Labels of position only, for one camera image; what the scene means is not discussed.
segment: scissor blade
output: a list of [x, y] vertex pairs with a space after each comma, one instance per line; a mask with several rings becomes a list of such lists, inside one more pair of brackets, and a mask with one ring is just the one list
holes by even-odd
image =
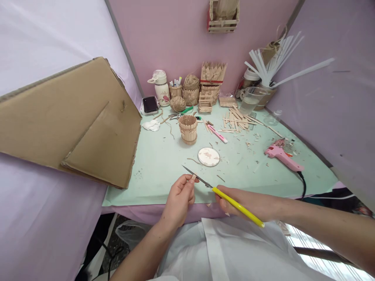
[[[182, 167], [184, 167], [184, 168], [185, 168], [190, 174], [195, 174], [195, 173], [193, 173], [192, 171], [190, 171], [188, 168], [186, 168], [184, 165], [182, 165]], [[209, 188], [212, 188], [212, 186], [211, 186], [208, 182], [202, 180], [202, 178], [198, 177], [196, 174], [195, 174], [195, 176], [196, 176], [196, 178], [197, 178], [198, 180], [200, 180], [202, 183], [204, 183], [205, 186], [207, 186], [207, 187], [209, 187]]]

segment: white shirt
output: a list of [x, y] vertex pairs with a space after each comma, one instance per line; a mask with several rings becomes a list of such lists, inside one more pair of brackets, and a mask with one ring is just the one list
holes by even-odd
[[154, 280], [332, 280], [303, 262], [276, 223], [261, 229], [239, 217], [184, 225], [158, 276]]

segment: person's left hand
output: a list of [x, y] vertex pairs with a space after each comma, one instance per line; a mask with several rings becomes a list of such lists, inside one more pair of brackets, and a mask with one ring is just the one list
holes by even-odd
[[170, 231], [175, 231], [184, 224], [188, 206], [194, 204], [194, 182], [198, 183], [199, 180], [196, 178], [194, 181], [191, 177], [190, 174], [183, 174], [169, 191], [159, 222]]

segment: red band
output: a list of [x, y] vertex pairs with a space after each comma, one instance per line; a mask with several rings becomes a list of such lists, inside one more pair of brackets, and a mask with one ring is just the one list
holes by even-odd
[[207, 81], [207, 80], [201, 80], [201, 82], [207, 82], [207, 83], [222, 83], [223, 81]]

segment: black phone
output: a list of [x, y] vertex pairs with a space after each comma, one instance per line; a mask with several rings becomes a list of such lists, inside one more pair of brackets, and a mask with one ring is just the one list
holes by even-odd
[[157, 103], [154, 96], [143, 98], [143, 110], [145, 113], [157, 111]]

